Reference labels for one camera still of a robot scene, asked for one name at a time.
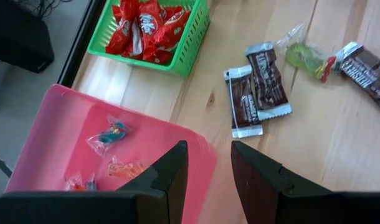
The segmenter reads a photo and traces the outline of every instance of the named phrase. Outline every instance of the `plastic tray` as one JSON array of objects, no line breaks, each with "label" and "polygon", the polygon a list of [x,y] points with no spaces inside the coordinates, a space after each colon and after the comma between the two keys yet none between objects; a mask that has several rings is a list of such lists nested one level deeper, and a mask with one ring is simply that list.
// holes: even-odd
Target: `plastic tray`
[{"label": "plastic tray", "polygon": [[[85,140],[104,130],[107,116],[120,119],[131,132],[98,156]],[[100,190],[116,190],[129,179],[110,177],[113,155],[122,162],[141,159],[148,167],[179,140],[189,148],[189,173],[183,223],[196,223],[216,166],[216,155],[206,140],[175,124],[110,105],[60,85],[47,91],[21,152],[6,192],[62,190],[65,177],[80,171],[83,179],[96,172]]]},{"label": "plastic tray", "polygon": [[210,23],[207,0],[158,0],[158,2],[161,7],[183,6],[185,9],[192,9],[192,13],[184,28],[183,36],[176,48],[171,63],[168,65],[157,65],[122,57],[120,55],[107,54],[105,52],[105,46],[107,46],[112,34],[118,27],[113,16],[112,5],[119,5],[120,0],[107,1],[92,39],[90,40],[88,52],[127,64],[164,71],[181,77],[188,77]]}]

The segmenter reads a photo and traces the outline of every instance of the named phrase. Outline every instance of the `wooden table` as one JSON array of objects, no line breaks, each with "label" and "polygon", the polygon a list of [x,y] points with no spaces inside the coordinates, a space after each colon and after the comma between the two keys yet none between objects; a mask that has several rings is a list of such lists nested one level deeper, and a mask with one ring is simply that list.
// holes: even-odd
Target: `wooden table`
[{"label": "wooden table", "polygon": [[[202,134],[218,163],[199,223],[246,223],[230,164],[229,97],[222,72],[247,64],[245,48],[295,24],[327,52],[349,41],[380,57],[380,0],[210,0],[211,25],[183,80],[86,55],[74,88]],[[380,190],[380,109],[356,85],[329,85],[278,59],[293,114],[264,122],[244,142],[331,190]]]}]

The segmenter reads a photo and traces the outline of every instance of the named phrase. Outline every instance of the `candy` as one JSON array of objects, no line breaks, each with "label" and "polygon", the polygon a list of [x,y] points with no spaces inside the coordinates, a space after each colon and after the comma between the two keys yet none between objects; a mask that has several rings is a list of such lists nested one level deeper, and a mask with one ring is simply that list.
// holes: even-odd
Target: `candy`
[{"label": "candy", "polygon": [[108,175],[124,178],[135,178],[144,171],[141,161],[136,161],[130,164],[119,162],[116,156],[112,157],[111,162],[108,164]]},{"label": "candy", "polygon": [[152,63],[166,63],[172,53],[158,49],[153,43],[153,35],[163,26],[161,8],[157,0],[143,3],[139,8],[139,23],[143,33],[143,60]]},{"label": "candy", "polygon": [[153,35],[153,43],[161,50],[173,50],[183,35],[190,11],[182,10],[168,19]]},{"label": "candy", "polygon": [[102,131],[86,140],[88,145],[102,157],[114,142],[123,139],[130,130],[121,121],[112,116],[108,116],[107,120],[109,128],[106,131]]},{"label": "candy", "polygon": [[141,60],[143,58],[143,43],[137,21],[132,23],[132,38],[121,53],[123,57]]},{"label": "candy", "polygon": [[305,40],[305,26],[295,26],[286,36],[276,43],[285,55],[286,61],[322,83],[331,73],[338,73],[337,58]]},{"label": "candy", "polygon": [[180,12],[182,10],[183,10],[182,6],[162,8],[161,11],[160,11],[161,18],[163,18],[163,22],[165,23],[166,21],[168,21],[168,19],[170,19],[176,13],[178,13],[178,12]]},{"label": "candy", "polygon": [[251,45],[245,54],[252,66],[256,106],[261,121],[292,113],[282,85],[282,76],[275,65],[273,43]]},{"label": "candy", "polygon": [[[105,47],[106,53],[109,54],[120,54],[125,45],[130,40],[130,28],[132,22],[135,20],[138,11],[139,2],[138,0],[121,0],[120,11],[121,18],[119,21],[118,29],[111,36],[110,42]],[[117,10],[113,7],[113,13],[115,19],[119,19]]]},{"label": "candy", "polygon": [[119,24],[122,19],[121,9],[119,6],[114,6],[114,5],[112,6],[112,9],[113,9],[113,15],[114,15],[115,21],[117,24]]},{"label": "candy", "polygon": [[350,42],[337,53],[341,72],[362,88],[380,107],[380,58]]},{"label": "candy", "polygon": [[229,90],[233,138],[262,135],[262,123],[258,118],[251,89],[251,66],[231,68],[223,75]]},{"label": "candy", "polygon": [[95,175],[92,174],[89,182],[83,183],[82,175],[80,172],[66,180],[64,190],[69,191],[83,191],[83,190],[97,190]]}]

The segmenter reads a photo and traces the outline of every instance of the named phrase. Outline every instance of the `chocolate bar wrapper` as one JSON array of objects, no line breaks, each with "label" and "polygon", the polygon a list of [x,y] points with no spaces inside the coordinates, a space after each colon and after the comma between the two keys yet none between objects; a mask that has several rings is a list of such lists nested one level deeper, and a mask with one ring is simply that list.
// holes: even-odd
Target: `chocolate bar wrapper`
[{"label": "chocolate bar wrapper", "polygon": [[231,68],[223,76],[229,90],[233,138],[262,135],[262,123],[258,118],[251,88],[251,66]]},{"label": "chocolate bar wrapper", "polygon": [[275,65],[273,43],[251,45],[245,54],[252,67],[259,119],[263,121],[292,113],[283,89],[282,76]]},{"label": "chocolate bar wrapper", "polygon": [[380,106],[380,58],[356,42],[350,42],[337,55],[342,58],[341,72]]}]

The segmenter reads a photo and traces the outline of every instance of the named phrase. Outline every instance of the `black object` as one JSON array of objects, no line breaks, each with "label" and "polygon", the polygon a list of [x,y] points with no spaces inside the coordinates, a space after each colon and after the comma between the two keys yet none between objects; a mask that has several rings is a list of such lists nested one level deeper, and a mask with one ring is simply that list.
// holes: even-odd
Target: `black object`
[{"label": "black object", "polygon": [[188,146],[179,141],[116,192],[18,192],[0,197],[0,223],[180,224]]},{"label": "black object", "polygon": [[80,22],[69,56],[65,61],[63,70],[57,82],[58,84],[69,88],[74,84],[83,56],[87,51],[90,39],[92,38],[106,1],[107,0],[90,0]]},{"label": "black object", "polygon": [[380,193],[332,192],[240,141],[232,167],[249,224],[380,223]]},{"label": "black object", "polygon": [[12,170],[10,169],[10,167],[6,164],[6,161],[4,161],[3,159],[1,159],[0,157],[0,170],[8,177],[10,178],[11,177],[11,174],[12,174]]},{"label": "black object", "polygon": [[0,0],[0,60],[36,73],[54,60],[45,22],[11,0]]}]

